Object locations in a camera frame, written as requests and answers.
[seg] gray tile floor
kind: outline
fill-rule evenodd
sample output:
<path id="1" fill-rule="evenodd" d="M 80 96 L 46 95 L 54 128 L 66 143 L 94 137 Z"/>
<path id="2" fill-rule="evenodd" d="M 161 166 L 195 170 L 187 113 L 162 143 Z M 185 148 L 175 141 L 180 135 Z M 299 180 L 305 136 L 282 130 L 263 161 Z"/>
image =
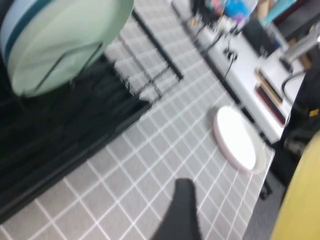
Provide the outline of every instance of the gray tile floor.
<path id="1" fill-rule="evenodd" d="M 267 167 L 259 175 L 233 169 L 212 136 L 217 108 L 234 105 L 185 35 L 166 0 L 136 0 L 143 19 L 182 70 L 184 80 L 130 129 L 0 226 L 0 240 L 147 240 L 170 203 L 176 178 L 196 185 L 204 240 L 240 240 Z M 130 19 L 107 55 L 134 89 L 146 79 L 120 39 L 155 76 L 166 64 Z M 157 81 L 165 89 L 172 73 Z M 156 97 L 152 88 L 142 95 Z"/>

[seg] blue packaging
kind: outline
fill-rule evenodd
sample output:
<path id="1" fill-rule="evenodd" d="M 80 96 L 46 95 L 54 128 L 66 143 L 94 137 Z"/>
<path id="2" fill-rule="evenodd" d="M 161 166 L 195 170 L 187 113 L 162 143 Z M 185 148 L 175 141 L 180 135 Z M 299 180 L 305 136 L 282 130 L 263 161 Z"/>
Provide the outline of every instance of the blue packaging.
<path id="1" fill-rule="evenodd" d="M 224 13 L 238 24 L 246 20 L 251 12 L 242 0 L 227 0 Z"/>

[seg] plate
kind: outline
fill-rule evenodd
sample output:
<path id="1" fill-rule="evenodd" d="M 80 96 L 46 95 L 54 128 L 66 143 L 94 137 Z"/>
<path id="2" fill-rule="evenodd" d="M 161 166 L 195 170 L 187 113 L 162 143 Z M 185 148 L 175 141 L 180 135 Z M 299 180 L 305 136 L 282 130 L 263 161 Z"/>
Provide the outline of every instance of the plate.
<path id="1" fill-rule="evenodd" d="M 51 1 L 23 29 L 11 50 L 7 69 L 15 94 L 38 96 L 75 77 L 90 56 L 94 54 L 87 66 L 118 35 L 133 5 L 134 0 Z"/>
<path id="2" fill-rule="evenodd" d="M 266 167 L 264 143 L 238 109 L 223 106 L 213 121 L 213 133 L 221 153 L 236 169 L 259 174 Z"/>
<path id="3" fill-rule="evenodd" d="M 13 44 L 32 18 L 51 0 L 15 0 L 5 15 L 0 30 L 0 50 L 3 62 L 7 64 Z"/>

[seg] metal pipe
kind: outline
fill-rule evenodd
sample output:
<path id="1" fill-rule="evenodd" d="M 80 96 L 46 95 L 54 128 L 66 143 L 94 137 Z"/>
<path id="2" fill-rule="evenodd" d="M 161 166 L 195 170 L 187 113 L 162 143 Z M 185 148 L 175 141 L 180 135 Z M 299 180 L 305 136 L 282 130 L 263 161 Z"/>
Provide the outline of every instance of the metal pipe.
<path id="1" fill-rule="evenodd" d="M 309 35 L 302 38 L 293 46 L 289 47 L 287 51 L 282 56 L 288 64 L 292 64 L 294 60 L 299 58 L 301 55 L 307 53 L 314 46 L 319 44 L 320 41 L 320 28 L 316 29 L 314 32 L 309 33 Z"/>

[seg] black dish rack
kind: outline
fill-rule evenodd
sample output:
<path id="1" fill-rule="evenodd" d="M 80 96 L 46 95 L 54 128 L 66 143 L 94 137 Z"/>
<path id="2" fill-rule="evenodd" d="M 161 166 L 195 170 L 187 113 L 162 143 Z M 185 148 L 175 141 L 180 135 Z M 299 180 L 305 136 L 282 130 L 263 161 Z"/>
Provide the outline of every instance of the black dish rack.
<path id="1" fill-rule="evenodd" d="M 84 66 L 70 83 L 50 93 L 17 97 L 0 63 L 0 223 L 138 121 L 154 102 L 183 79 L 135 10 L 132 17 L 167 62 L 151 78 L 122 38 L 123 46 L 148 80 L 137 91 L 114 68 L 115 63 L 102 56 L 92 66 Z M 68 54 L 57 60 L 40 84 Z M 177 81 L 160 91 L 156 80 L 169 70 L 175 73 Z M 154 101 L 140 98 L 140 93 L 149 86 L 157 93 Z"/>

